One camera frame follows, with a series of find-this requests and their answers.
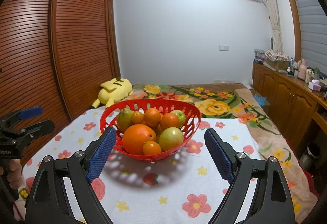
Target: louvered wardrobe door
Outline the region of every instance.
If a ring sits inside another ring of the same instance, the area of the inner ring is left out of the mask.
[[[58,133],[68,116],[58,93],[49,46],[50,0],[4,0],[0,6],[0,115],[16,109],[43,107],[43,115],[22,123],[51,119]],[[24,164],[52,135],[25,149]]]
[[[56,0],[56,64],[73,118],[97,99],[113,78],[108,0]]]

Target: red fruit basket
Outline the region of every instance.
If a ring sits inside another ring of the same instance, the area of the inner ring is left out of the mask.
[[[179,146],[174,147],[168,151],[161,152],[160,154],[156,154],[156,155],[131,155],[127,153],[123,147],[123,140],[122,140],[123,133],[118,129],[116,117],[113,118],[110,123],[107,122],[107,117],[109,117],[109,115],[112,114],[114,110],[116,109],[122,110],[124,108],[129,108],[131,110],[142,109],[144,112],[148,108],[156,108],[162,114],[166,114],[176,109],[182,110],[186,116],[186,121],[184,123],[184,126],[181,128],[184,136],[184,141]],[[103,133],[108,126],[115,128],[116,143],[113,148],[118,152],[124,155],[128,155],[132,159],[142,160],[147,162],[157,162],[168,158],[170,155],[180,150],[194,135],[195,131],[200,125],[200,122],[201,122],[201,113],[199,109],[190,103],[178,101],[178,100],[165,100],[165,99],[132,99],[132,100],[120,101],[107,108],[101,116],[100,129],[101,132]]]

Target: pikachu plush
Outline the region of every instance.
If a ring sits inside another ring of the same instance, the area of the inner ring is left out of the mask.
[[[100,103],[105,104],[106,108],[108,108],[133,94],[132,84],[123,78],[120,80],[114,78],[108,82],[104,82],[101,87],[102,89],[99,92],[98,99],[92,104],[94,108],[97,108]]]

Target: pink bottle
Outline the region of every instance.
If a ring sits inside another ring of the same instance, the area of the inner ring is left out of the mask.
[[[304,59],[301,59],[298,62],[298,69],[299,69],[298,78],[302,79],[302,80],[305,80],[305,72],[306,72],[306,69],[307,69],[305,64],[306,64],[306,61]]]

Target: window blind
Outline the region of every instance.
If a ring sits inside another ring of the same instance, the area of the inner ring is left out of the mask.
[[[295,0],[301,30],[302,58],[327,73],[327,16],[318,0]]]

